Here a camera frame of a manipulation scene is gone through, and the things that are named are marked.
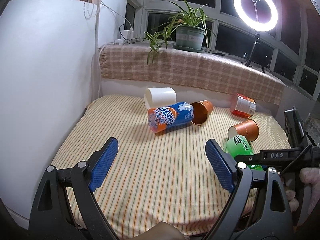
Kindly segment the operator hand brown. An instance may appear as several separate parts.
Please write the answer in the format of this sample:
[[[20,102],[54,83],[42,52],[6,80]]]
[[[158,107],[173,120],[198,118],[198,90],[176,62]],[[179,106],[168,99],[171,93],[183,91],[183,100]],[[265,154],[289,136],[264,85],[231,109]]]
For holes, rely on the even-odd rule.
[[[185,240],[185,236],[174,226],[159,222],[148,231],[130,240]]]

